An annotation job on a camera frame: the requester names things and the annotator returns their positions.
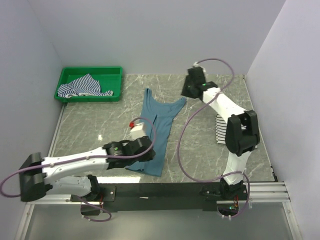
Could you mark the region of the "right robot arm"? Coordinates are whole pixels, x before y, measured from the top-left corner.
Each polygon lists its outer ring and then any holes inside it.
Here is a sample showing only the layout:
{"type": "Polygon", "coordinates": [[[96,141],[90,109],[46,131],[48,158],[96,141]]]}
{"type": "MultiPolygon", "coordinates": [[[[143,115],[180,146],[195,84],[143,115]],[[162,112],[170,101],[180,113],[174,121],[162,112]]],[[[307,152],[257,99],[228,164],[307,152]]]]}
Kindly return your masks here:
{"type": "Polygon", "coordinates": [[[200,99],[206,107],[211,107],[226,125],[222,135],[229,153],[220,179],[221,197],[230,200],[246,191],[243,173],[249,156],[260,143],[256,112],[237,105],[222,93],[221,88],[214,82],[207,82],[204,68],[197,63],[187,70],[181,95],[200,99]]]}

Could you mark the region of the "teal tank top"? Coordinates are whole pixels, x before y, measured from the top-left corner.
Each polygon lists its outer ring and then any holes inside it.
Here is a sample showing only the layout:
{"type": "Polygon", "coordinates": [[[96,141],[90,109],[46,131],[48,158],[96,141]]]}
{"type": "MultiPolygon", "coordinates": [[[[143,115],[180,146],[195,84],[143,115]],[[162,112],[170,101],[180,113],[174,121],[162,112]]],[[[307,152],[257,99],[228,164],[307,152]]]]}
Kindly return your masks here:
{"type": "Polygon", "coordinates": [[[153,145],[155,156],[153,160],[146,162],[135,162],[126,169],[154,177],[162,175],[168,138],[170,136],[174,118],[182,110],[186,104],[184,97],[173,103],[160,103],[153,97],[152,90],[146,88],[144,90],[143,105],[140,116],[143,117],[141,122],[145,123],[145,133],[150,139],[154,137],[151,125],[145,121],[148,119],[155,127],[156,141],[153,145]]]}

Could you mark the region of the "black white striped tank top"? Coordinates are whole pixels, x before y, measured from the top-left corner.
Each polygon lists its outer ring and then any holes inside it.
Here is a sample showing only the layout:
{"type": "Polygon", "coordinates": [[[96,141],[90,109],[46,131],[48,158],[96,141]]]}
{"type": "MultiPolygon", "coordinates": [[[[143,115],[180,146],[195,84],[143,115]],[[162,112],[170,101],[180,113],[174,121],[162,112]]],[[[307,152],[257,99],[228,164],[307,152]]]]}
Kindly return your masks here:
{"type": "Polygon", "coordinates": [[[225,145],[226,144],[226,132],[227,132],[227,123],[224,119],[219,115],[215,115],[215,136],[216,142],[218,144],[225,145]]]}

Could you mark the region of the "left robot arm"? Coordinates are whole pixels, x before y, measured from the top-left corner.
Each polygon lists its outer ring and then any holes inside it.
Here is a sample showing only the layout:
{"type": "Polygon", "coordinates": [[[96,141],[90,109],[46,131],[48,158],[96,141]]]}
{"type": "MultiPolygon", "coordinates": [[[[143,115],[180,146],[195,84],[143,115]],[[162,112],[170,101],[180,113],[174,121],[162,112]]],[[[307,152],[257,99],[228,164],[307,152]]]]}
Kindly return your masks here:
{"type": "Polygon", "coordinates": [[[96,176],[80,173],[120,169],[153,160],[156,153],[148,136],[112,141],[102,147],[60,157],[31,154],[20,167],[20,199],[33,202],[46,195],[71,194],[94,201],[103,194],[96,176]]]}

